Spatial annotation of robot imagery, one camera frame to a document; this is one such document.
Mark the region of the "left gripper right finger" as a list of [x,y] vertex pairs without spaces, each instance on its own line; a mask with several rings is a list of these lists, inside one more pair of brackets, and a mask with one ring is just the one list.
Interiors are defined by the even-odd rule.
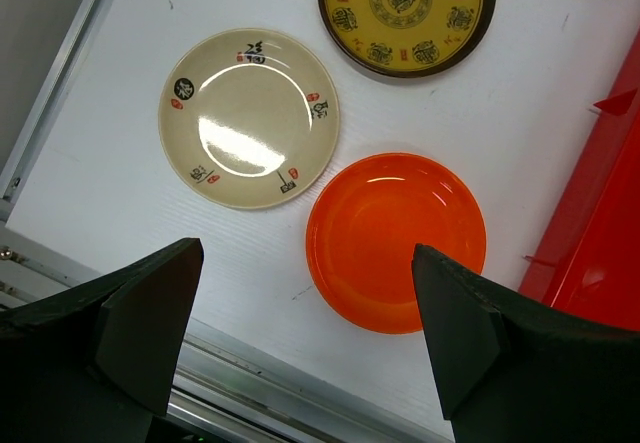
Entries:
[[635,442],[639,335],[560,312],[417,245],[412,277],[458,442]]

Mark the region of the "yellow patterned plate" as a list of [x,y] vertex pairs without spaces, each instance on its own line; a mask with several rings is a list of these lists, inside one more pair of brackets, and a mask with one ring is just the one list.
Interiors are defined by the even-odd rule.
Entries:
[[469,56],[496,0],[318,0],[336,45],[362,67],[394,78],[443,72]]

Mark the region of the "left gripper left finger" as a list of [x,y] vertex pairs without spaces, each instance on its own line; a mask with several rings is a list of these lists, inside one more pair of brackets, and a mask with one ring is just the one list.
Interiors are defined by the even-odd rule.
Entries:
[[2,312],[2,441],[145,441],[167,412],[203,262],[183,238]]

